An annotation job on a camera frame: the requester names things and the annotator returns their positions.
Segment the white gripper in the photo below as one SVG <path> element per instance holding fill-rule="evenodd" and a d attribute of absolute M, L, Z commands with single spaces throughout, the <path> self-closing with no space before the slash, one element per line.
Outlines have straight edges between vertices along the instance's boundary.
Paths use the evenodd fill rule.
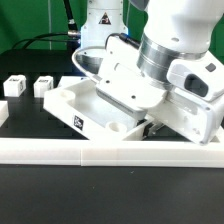
<path fill-rule="evenodd" d="M 109 36 L 100 67 L 97 94 L 142 120 L 142 138 L 163 124 L 188 140 L 208 144 L 224 119 L 224 65 L 210 52 L 166 49 L 145 37 L 134 43 L 126 35 Z"/>

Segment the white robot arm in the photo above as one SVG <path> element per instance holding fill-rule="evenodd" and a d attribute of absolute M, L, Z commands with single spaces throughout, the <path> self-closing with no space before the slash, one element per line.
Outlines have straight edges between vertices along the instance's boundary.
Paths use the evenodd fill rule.
<path fill-rule="evenodd" d="M 148 114 L 197 144 L 224 118 L 224 64 L 209 51 L 224 0 L 148 0 L 134 79 L 109 68 L 94 77 L 98 96 L 136 115 Z"/>

